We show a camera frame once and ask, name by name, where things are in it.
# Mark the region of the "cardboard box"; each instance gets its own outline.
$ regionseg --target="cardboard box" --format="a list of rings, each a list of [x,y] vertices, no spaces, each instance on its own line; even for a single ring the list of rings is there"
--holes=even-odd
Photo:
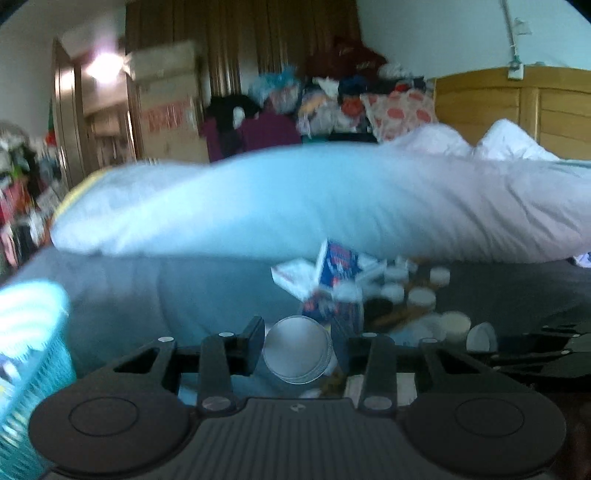
[[[195,73],[138,84],[144,157],[209,163],[199,138],[200,89]]]
[[[194,72],[202,50],[192,40],[135,51],[125,57],[124,70],[135,82]]]

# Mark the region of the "ceiling light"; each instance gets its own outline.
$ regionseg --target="ceiling light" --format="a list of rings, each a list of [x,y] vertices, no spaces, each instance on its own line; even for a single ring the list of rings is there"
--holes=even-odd
[[[86,69],[99,83],[113,83],[123,67],[123,58],[115,53],[101,53]]]

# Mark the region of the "wooden headboard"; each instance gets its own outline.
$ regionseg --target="wooden headboard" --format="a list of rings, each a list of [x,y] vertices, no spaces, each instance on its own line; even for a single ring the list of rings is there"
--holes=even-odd
[[[435,110],[475,145],[501,118],[518,124],[561,158],[591,160],[591,71],[525,67],[522,81],[507,68],[436,80]]]

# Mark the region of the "white wall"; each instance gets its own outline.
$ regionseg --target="white wall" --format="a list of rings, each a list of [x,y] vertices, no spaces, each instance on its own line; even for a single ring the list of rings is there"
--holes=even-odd
[[[51,43],[0,27],[0,120],[45,136],[52,84]]]
[[[357,0],[363,40],[414,74],[437,77],[507,65],[509,36],[500,0]],[[591,24],[566,0],[510,0],[524,63],[591,70]]]
[[[125,36],[125,6],[92,18],[64,33],[60,40],[71,57],[77,57],[92,49],[116,48],[120,37]]]

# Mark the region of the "bed sheet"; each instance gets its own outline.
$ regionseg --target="bed sheet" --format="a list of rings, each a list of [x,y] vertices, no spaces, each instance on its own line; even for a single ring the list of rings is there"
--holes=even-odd
[[[196,345],[212,333],[240,332],[255,315],[267,326],[297,314],[299,301],[273,283],[272,262],[232,258],[111,258],[43,249],[10,283],[35,278],[66,289],[72,312],[66,342],[78,375],[160,336]],[[503,341],[561,319],[591,315],[591,271],[567,261],[450,265],[452,281],[437,310],[490,322]],[[189,387],[195,376],[183,379]],[[240,396],[286,397],[289,385],[261,360],[255,375],[234,377]]]

